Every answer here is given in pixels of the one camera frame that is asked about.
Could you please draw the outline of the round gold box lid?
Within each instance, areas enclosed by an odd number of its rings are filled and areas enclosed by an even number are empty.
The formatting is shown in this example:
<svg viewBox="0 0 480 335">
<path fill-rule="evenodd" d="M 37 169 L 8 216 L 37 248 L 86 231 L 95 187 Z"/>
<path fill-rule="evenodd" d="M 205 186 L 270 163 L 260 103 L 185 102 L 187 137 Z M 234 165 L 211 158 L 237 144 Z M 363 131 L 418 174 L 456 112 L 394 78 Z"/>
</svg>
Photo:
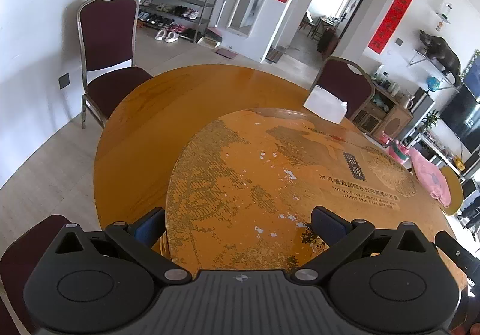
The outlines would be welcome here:
<svg viewBox="0 0 480 335">
<path fill-rule="evenodd" d="M 449 230 L 439 203 L 365 136 L 312 114 L 246 109 L 210 122 L 179 156 L 167 194 L 173 261 L 201 269 L 293 270 L 327 248 L 308 230 L 322 206 L 379 229 Z"/>
</svg>

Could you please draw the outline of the maroon chair near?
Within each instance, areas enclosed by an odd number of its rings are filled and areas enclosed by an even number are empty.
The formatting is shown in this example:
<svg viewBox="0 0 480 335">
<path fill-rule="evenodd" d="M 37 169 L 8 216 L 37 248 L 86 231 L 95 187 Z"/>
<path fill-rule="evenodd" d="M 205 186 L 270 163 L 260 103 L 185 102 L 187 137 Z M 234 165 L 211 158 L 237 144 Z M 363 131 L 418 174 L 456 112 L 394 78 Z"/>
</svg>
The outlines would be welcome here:
<svg viewBox="0 0 480 335">
<path fill-rule="evenodd" d="M 16 239 L 2 255 L 1 280 L 8 300 L 30 334 L 37 328 L 24 303 L 24 286 L 53 239 L 69 222 L 64 216 L 51 215 Z"/>
</svg>

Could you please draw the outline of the blue globe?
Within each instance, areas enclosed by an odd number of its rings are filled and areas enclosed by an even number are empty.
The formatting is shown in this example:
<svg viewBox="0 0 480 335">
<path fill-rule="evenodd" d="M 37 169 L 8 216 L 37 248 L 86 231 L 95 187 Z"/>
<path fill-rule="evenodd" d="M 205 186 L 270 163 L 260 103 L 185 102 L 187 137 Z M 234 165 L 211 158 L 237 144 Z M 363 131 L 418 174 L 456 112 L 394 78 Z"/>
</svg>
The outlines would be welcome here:
<svg viewBox="0 0 480 335">
<path fill-rule="evenodd" d="M 426 80 L 428 91 L 432 91 L 432 92 L 438 91 L 440 88 L 440 84 L 441 84 L 440 80 L 433 76 L 428 77 Z"/>
</svg>

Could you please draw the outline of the wooden side cabinet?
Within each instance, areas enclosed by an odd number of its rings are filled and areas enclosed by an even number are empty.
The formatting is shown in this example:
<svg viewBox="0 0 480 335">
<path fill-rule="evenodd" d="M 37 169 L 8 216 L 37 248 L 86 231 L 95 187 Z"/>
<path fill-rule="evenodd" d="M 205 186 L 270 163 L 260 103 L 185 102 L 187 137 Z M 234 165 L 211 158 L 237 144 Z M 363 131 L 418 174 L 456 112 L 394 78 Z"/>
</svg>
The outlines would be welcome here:
<svg viewBox="0 0 480 335">
<path fill-rule="evenodd" d="M 411 122 L 413 115 L 391 94 L 373 83 L 370 77 L 367 77 L 367 80 L 374 87 L 374 93 L 358 109 L 351 121 L 359 130 L 377 141 L 383 134 L 394 139 Z"/>
</svg>

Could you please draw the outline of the white tissue pack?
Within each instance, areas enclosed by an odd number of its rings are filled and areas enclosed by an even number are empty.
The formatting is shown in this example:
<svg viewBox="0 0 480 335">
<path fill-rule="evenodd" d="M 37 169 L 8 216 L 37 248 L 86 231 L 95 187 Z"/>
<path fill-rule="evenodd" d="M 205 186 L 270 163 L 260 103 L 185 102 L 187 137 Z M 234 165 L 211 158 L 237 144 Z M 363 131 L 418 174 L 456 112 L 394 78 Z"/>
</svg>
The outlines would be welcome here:
<svg viewBox="0 0 480 335">
<path fill-rule="evenodd" d="M 304 102 L 304 108 L 324 120 L 339 124 L 347 113 L 347 102 L 320 86 L 315 86 Z"/>
</svg>

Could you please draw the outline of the maroon chair far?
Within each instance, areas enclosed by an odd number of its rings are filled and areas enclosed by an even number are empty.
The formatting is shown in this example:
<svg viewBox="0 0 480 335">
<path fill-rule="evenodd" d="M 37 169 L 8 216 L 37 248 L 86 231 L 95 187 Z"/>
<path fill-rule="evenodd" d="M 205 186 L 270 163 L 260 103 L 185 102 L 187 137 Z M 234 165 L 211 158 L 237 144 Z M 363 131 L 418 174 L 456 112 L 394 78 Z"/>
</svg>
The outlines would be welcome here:
<svg viewBox="0 0 480 335">
<path fill-rule="evenodd" d="M 375 93 L 373 82 L 359 65 L 334 56 L 326 59 L 308 91 L 313 91 L 316 86 L 347 103 L 346 118 L 350 121 L 353 121 Z"/>
</svg>

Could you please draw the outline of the red couplet banner right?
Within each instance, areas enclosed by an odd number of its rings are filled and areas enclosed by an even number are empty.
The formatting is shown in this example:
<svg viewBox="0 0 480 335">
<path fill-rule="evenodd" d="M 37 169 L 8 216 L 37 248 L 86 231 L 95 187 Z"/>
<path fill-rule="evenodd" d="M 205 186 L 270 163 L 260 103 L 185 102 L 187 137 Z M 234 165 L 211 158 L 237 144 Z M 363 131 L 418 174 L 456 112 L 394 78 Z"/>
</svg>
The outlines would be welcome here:
<svg viewBox="0 0 480 335">
<path fill-rule="evenodd" d="M 412 0 L 394 0 L 392 2 L 383 21 L 380 23 L 379 27 L 371 38 L 371 41 L 368 43 L 368 47 L 371 50 L 377 54 L 382 53 L 391 36 L 393 36 L 396 28 L 402 21 L 411 3 Z"/>
</svg>

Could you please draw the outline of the black television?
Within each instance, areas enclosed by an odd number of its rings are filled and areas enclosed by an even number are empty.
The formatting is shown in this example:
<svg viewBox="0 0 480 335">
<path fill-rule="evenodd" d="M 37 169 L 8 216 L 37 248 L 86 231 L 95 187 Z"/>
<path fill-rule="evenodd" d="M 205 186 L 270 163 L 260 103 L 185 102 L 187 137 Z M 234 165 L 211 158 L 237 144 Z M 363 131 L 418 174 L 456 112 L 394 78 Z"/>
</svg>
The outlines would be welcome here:
<svg viewBox="0 0 480 335">
<path fill-rule="evenodd" d="M 473 153 L 479 146 L 479 102 L 463 86 L 440 114 L 442 121 Z"/>
</svg>

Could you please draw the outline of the pink water bottle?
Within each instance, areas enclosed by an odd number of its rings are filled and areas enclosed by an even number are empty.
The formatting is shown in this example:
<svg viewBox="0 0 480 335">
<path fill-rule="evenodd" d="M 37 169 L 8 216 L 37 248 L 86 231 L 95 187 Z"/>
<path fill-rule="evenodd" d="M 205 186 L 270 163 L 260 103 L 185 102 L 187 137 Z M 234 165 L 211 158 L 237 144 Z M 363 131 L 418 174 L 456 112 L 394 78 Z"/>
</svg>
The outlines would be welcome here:
<svg viewBox="0 0 480 335">
<path fill-rule="evenodd" d="M 400 163 L 403 167 L 411 169 L 409 164 L 409 148 L 405 147 L 399 140 L 391 138 L 383 130 L 379 141 L 385 148 L 387 154 Z"/>
</svg>

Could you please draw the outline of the dark pig statue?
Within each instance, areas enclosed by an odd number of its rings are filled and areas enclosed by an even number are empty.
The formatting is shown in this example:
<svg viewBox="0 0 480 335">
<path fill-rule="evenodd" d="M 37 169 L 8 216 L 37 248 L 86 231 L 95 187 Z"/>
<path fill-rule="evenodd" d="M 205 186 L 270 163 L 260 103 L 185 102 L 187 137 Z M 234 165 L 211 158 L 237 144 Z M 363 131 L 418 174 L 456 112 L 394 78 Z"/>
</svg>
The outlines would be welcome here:
<svg viewBox="0 0 480 335">
<path fill-rule="evenodd" d="M 460 87 L 461 63 L 445 39 L 440 36 L 431 36 L 422 30 L 419 30 L 419 38 L 426 47 L 427 58 L 437 61 L 443 67 L 442 73 L 446 77 L 451 75 L 454 78 L 453 86 Z"/>
</svg>

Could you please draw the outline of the maroon chair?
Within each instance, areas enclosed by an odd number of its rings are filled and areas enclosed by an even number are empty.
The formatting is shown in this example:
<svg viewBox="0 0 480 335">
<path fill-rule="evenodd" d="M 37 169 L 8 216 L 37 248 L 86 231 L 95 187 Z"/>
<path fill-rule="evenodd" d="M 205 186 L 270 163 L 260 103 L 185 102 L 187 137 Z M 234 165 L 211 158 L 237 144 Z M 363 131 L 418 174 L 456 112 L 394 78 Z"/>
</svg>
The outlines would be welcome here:
<svg viewBox="0 0 480 335">
<path fill-rule="evenodd" d="M 1 280 L 8 300 L 30 334 L 37 328 L 24 303 L 24 286 L 53 239 L 69 222 L 64 216 L 51 215 L 16 239 L 2 255 Z"/>
<path fill-rule="evenodd" d="M 87 0 L 77 11 L 80 43 L 80 124 L 90 113 L 105 126 L 120 102 L 152 79 L 135 64 L 138 0 Z"/>
<path fill-rule="evenodd" d="M 350 121 L 353 121 L 375 93 L 373 82 L 359 65 L 334 56 L 326 59 L 308 91 L 313 91 L 316 86 L 347 103 L 346 118 Z"/>
</svg>

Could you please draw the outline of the maroon chair left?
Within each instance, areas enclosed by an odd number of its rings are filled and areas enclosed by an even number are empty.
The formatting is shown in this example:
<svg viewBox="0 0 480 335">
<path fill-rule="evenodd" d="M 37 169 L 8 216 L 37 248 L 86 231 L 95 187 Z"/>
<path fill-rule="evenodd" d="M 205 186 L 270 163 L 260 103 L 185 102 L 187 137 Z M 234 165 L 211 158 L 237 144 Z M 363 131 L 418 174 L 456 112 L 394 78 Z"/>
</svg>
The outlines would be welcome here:
<svg viewBox="0 0 480 335">
<path fill-rule="evenodd" d="M 90 113 L 105 126 L 120 102 L 152 79 L 135 64 L 138 0 L 87 0 L 77 11 L 80 43 L 80 124 Z"/>
</svg>

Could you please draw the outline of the yellow stool pink cushion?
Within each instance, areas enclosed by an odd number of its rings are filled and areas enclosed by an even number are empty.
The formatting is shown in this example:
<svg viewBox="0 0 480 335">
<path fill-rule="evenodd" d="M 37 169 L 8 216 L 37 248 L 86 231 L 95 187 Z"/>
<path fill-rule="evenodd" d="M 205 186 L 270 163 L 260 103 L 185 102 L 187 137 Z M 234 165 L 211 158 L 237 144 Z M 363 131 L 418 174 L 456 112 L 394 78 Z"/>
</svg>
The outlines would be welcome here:
<svg viewBox="0 0 480 335">
<path fill-rule="evenodd" d="M 419 183 L 438 201 L 444 214 L 454 215 L 464 200 L 461 182 L 456 173 L 447 165 L 439 168 L 429 162 L 414 147 L 409 149 L 408 155 L 413 174 Z"/>
</svg>

